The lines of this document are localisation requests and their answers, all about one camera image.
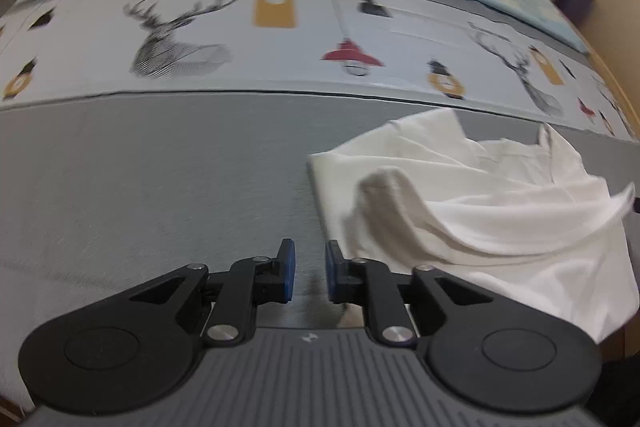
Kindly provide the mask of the white t-shirt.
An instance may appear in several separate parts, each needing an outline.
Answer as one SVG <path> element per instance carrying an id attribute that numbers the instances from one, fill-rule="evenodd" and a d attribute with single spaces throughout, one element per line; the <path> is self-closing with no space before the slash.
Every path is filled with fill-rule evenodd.
<path id="1" fill-rule="evenodd" d="M 450 108 L 392 120 L 309 159 L 326 234 L 349 258 L 432 267 L 602 341 L 639 308 L 624 218 L 544 124 L 532 145 L 474 141 Z"/>

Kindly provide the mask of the grey printed bed sheet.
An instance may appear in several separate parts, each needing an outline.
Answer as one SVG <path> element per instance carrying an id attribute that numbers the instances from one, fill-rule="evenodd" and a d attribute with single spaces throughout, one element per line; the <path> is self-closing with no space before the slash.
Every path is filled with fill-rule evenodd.
<path id="1" fill-rule="evenodd" d="M 118 94 L 1 115 L 1 395 L 32 408 L 17 353 L 41 323 L 191 261 L 297 247 L 267 326 L 357 326 L 326 299 L 310 154 L 418 103 L 312 93 Z"/>

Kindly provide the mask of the dark purple box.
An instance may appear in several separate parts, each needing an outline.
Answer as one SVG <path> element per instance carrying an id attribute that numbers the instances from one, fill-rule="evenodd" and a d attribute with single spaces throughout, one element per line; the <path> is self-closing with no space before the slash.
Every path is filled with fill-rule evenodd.
<path id="1" fill-rule="evenodd" d="M 588 18 L 594 0 L 554 0 L 554 4 L 573 25 L 578 27 Z"/>

